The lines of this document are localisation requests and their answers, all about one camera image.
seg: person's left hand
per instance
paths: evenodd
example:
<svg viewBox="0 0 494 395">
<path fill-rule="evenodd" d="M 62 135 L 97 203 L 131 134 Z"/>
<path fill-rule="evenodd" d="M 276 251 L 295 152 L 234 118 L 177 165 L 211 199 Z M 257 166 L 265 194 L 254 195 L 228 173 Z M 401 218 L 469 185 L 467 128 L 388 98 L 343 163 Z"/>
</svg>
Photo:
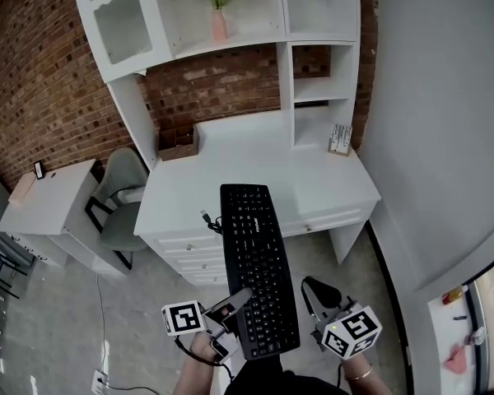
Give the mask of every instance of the person's left hand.
<svg viewBox="0 0 494 395">
<path fill-rule="evenodd" d="M 190 344 L 190 350 L 198 357 L 207 361 L 214 361 L 216 352 L 211 347 L 211 336 L 206 332 L 198 332 Z"/>
</svg>

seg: black keyboard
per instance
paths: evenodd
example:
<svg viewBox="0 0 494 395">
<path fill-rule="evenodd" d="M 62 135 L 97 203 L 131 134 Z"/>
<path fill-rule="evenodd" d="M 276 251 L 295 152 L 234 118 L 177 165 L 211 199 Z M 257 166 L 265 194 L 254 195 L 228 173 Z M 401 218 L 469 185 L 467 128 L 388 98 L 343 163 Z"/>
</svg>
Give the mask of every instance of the black keyboard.
<svg viewBox="0 0 494 395">
<path fill-rule="evenodd" d="M 295 296 L 282 234 L 267 186 L 223 184 L 221 225 L 229 291 L 254 294 L 237 314 L 246 360 L 300 346 Z"/>
</svg>

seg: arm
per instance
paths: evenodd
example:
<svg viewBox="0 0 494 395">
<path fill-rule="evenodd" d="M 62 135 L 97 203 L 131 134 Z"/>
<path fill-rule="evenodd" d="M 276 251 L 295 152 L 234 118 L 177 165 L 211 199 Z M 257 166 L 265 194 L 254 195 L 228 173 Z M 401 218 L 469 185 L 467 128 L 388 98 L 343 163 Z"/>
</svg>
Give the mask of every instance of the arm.
<svg viewBox="0 0 494 395">
<path fill-rule="evenodd" d="M 370 371 L 371 366 L 363 354 L 357 354 L 343 362 L 344 374 L 353 395 L 391 395 L 390 390 L 377 374 L 372 371 L 365 378 L 352 380 Z"/>
<path fill-rule="evenodd" d="M 210 336 L 205 332 L 196 334 L 190 350 L 196 356 L 208 361 L 214 361 L 216 355 L 210 345 Z M 187 357 L 173 395 L 208 395 L 211 392 L 213 375 L 212 366 Z"/>
</svg>

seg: forearm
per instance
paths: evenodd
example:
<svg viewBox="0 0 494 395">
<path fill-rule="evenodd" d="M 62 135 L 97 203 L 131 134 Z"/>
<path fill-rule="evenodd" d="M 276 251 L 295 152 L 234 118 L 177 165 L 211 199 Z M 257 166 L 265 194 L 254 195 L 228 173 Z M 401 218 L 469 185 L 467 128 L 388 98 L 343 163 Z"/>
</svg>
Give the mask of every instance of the forearm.
<svg viewBox="0 0 494 395">
<path fill-rule="evenodd" d="M 214 368 L 190 357 L 184 362 L 174 395 L 208 395 Z"/>
<path fill-rule="evenodd" d="M 343 368 L 353 395 L 391 395 L 390 390 L 375 371 L 371 371 L 365 378 L 352 380 L 364 376 L 371 369 L 370 363 L 363 354 L 344 361 Z"/>
</svg>

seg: pink vase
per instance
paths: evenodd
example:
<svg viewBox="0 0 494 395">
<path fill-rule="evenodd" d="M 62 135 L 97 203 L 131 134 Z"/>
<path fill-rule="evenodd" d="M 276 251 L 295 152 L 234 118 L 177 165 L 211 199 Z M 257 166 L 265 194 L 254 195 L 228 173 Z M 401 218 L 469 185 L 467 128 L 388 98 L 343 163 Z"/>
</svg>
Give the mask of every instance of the pink vase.
<svg viewBox="0 0 494 395">
<path fill-rule="evenodd" d="M 215 41 L 225 41 L 227 39 L 227 24 L 221 9 L 212 10 L 211 14 L 212 37 Z"/>
</svg>

